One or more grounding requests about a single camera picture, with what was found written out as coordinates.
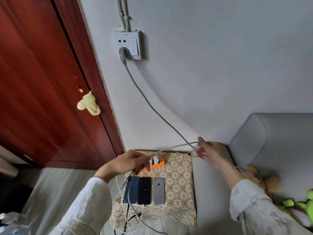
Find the orange power strip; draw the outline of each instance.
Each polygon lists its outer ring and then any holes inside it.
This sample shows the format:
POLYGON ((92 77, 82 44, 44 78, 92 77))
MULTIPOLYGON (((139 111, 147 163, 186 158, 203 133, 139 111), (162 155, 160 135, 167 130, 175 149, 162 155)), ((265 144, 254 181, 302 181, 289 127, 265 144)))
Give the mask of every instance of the orange power strip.
POLYGON ((165 166, 165 161, 164 161, 164 158, 163 157, 161 157, 161 156, 159 156, 158 157, 159 158, 159 163, 158 164, 156 164, 156 165, 152 165, 152 166, 150 166, 150 170, 152 170, 152 169, 154 169, 154 168, 157 168, 157 167, 162 167, 162 166, 165 166))

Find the white wall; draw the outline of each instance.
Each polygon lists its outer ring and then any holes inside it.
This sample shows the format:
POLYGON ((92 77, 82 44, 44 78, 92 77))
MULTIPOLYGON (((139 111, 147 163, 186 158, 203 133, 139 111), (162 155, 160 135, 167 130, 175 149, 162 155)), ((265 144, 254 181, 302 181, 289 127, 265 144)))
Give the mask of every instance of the white wall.
MULTIPOLYGON (((116 55, 116 0, 80 2, 125 148, 183 143, 116 55)), ((128 9, 147 55, 129 69, 187 140, 229 143, 253 112, 313 112, 313 0, 128 0, 128 9)))
POLYGON ((8 163, 18 163, 18 164, 27 164, 24 160, 6 150, 4 147, 0 146, 0 157, 6 160, 8 163))

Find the white sleeve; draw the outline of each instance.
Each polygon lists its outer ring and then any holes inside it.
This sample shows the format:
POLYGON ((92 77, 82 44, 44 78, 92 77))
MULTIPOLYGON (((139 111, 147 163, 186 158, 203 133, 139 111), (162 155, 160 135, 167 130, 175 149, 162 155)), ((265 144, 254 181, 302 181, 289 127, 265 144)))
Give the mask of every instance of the white sleeve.
POLYGON ((50 235, 98 235, 112 212, 108 184, 92 177, 50 235))
POLYGON ((287 213, 279 210, 255 183, 241 180, 232 189, 230 214, 242 223, 245 235, 312 234, 287 213))

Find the floor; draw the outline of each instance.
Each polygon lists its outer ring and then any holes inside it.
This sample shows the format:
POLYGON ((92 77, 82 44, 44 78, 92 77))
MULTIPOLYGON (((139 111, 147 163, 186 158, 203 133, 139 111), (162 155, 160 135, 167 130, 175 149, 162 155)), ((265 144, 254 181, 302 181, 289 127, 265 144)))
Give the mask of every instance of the floor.
MULTIPOLYGON (((23 213, 28 216, 31 222, 31 234, 48 234, 58 224, 77 194, 94 174, 95 171, 91 170, 57 168, 20 170, 18 178, 34 188, 23 209, 23 213)), ((124 175, 118 176, 118 182, 120 186, 123 185, 124 175)), ((115 179, 109 183, 109 187, 111 196, 115 198, 118 194, 115 179)), ((196 232, 195 227, 189 227, 169 219, 147 221, 147 224, 157 230, 164 228, 171 235, 202 234, 196 232)), ((114 234, 114 230, 109 222, 104 225, 101 234, 114 234)), ((156 233, 141 225, 134 234, 156 233)))

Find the red door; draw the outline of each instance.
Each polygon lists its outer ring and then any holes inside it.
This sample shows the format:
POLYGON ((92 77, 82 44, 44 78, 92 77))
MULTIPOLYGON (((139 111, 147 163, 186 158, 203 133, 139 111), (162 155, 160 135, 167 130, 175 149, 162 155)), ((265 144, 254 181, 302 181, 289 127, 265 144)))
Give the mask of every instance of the red door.
POLYGON ((0 144, 40 167, 97 169, 116 157, 50 0, 0 0, 0 144))

